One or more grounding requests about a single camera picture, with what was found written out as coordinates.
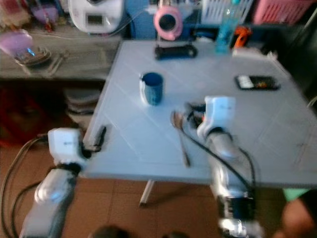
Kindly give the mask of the pink round appliance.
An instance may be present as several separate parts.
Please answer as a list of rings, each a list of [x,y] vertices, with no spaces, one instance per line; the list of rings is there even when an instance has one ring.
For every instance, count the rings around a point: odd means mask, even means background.
[[[163,40],[175,41],[183,32],[183,16],[175,6],[158,7],[153,23],[158,37]]]

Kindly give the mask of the white tiled table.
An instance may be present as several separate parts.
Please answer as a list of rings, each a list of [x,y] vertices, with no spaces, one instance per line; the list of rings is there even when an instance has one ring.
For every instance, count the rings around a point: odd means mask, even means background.
[[[156,41],[123,41],[86,133],[91,144],[102,125],[105,144],[84,170],[90,178],[174,181],[209,184],[211,172],[204,151],[184,140],[192,165],[183,165],[172,111],[207,96],[236,98],[235,143],[246,150],[263,187],[317,189],[317,116],[283,66],[270,57],[217,54],[211,43],[195,43],[194,59],[156,60]],[[141,101],[140,76],[164,78],[160,105]],[[235,76],[272,76],[276,91],[238,89]]]

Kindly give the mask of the pale chopsticks pair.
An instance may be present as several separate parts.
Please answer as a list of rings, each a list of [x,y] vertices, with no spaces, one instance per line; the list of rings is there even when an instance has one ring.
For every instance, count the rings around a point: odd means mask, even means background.
[[[69,55],[68,51],[64,51],[64,52],[61,52],[60,54],[57,54],[52,59],[52,62],[50,63],[48,69],[46,70],[45,77],[52,78],[57,72],[57,70],[59,69],[59,66],[61,66],[61,64],[66,59],[66,57],[68,57],[68,55]]]

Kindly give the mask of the blue mug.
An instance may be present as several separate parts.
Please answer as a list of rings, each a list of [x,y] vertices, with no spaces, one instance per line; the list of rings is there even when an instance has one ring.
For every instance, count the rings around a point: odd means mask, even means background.
[[[163,100],[164,78],[160,73],[147,72],[140,76],[141,101],[147,105],[160,105]]]

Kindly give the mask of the black rectangular tray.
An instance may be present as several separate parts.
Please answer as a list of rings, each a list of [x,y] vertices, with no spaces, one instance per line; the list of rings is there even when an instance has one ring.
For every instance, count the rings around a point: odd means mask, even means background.
[[[276,91],[280,88],[274,77],[264,75],[238,75],[235,83],[238,89],[246,91]]]

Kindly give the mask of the red plastic crate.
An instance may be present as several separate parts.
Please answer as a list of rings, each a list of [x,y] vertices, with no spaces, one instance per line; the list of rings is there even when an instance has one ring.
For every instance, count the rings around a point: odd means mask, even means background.
[[[19,121],[21,106],[16,101],[18,98],[13,91],[0,88],[0,128],[6,132],[4,136],[0,136],[0,144],[5,147],[24,144],[30,140]]]

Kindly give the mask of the grey wooden bench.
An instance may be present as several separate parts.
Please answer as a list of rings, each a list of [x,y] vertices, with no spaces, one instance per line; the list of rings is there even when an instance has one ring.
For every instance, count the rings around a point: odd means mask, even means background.
[[[93,81],[104,82],[113,66],[123,38],[117,35],[91,35],[74,26],[61,25],[54,32],[41,26],[26,29],[34,46],[45,47],[52,52],[49,63],[38,68],[18,65],[13,57],[0,54],[0,81]],[[45,77],[52,59],[61,52],[69,55],[52,78]]]

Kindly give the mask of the purple plastic bowl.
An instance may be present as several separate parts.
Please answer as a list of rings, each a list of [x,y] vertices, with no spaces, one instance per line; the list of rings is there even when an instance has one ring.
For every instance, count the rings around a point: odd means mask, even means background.
[[[9,56],[16,56],[34,45],[27,30],[15,30],[0,34],[0,49]]]

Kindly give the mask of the pink plastic basket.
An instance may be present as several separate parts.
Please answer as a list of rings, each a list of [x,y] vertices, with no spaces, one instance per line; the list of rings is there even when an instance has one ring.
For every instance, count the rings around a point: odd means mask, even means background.
[[[294,25],[317,0],[258,0],[252,16],[254,25]]]

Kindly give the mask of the white kitchen appliance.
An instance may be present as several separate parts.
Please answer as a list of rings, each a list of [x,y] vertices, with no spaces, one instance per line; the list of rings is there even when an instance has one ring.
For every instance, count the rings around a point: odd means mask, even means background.
[[[82,32],[115,32],[124,17],[124,0],[68,0],[73,25]]]

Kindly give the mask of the black oblong case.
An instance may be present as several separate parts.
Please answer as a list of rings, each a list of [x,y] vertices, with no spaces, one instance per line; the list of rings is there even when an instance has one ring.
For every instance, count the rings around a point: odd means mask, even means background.
[[[192,59],[199,54],[195,46],[191,44],[180,46],[161,46],[156,45],[154,48],[154,58],[156,60],[169,59]]]

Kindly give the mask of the orange tool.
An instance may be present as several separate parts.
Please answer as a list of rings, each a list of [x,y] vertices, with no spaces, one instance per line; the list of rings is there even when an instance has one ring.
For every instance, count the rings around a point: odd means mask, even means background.
[[[249,27],[238,26],[235,29],[235,43],[233,48],[242,48],[247,45],[249,37],[252,35],[252,30]]]

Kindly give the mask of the white plastic basket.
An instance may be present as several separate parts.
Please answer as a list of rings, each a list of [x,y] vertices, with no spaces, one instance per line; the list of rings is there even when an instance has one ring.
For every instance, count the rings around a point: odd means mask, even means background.
[[[200,0],[200,4],[202,5],[200,23],[220,24],[225,10],[233,6],[232,1],[233,0]],[[235,16],[238,19],[238,23],[245,22],[245,18],[247,18],[254,3],[255,0],[239,0],[238,5],[235,6]]]

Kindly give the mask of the metal spoon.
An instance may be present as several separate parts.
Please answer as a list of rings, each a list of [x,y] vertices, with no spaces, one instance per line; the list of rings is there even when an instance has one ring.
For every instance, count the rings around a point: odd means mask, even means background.
[[[183,115],[177,111],[172,111],[170,120],[171,120],[172,126],[179,133],[178,138],[180,141],[180,147],[181,147],[181,152],[182,152],[182,156],[183,156],[183,163],[188,168],[191,166],[191,162],[190,162],[190,158],[188,156],[187,150],[186,150],[186,146],[184,145]]]

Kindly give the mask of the blue plastic bottle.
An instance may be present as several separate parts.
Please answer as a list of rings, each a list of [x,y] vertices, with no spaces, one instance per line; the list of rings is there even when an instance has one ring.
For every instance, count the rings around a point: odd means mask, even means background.
[[[217,54],[228,54],[230,51],[236,27],[240,23],[240,2],[241,0],[231,0],[230,4],[222,10],[219,32],[215,41]]]

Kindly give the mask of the stack of white plates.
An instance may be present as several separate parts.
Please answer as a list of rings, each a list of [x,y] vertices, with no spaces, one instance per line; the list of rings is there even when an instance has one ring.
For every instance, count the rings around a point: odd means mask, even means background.
[[[66,111],[70,114],[77,115],[93,114],[100,99],[101,92],[99,89],[64,89],[63,94],[66,102]]]

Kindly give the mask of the person in green shirt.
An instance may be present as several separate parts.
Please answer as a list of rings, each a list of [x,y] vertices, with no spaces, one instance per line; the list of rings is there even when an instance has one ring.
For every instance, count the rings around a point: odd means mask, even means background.
[[[287,203],[272,238],[317,238],[317,189]]]

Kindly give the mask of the dish with leftovers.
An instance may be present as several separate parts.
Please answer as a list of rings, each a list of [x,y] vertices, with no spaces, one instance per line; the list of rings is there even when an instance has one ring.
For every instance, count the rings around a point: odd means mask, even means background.
[[[27,48],[22,54],[18,54],[13,59],[20,66],[39,66],[49,62],[52,52],[45,47]]]

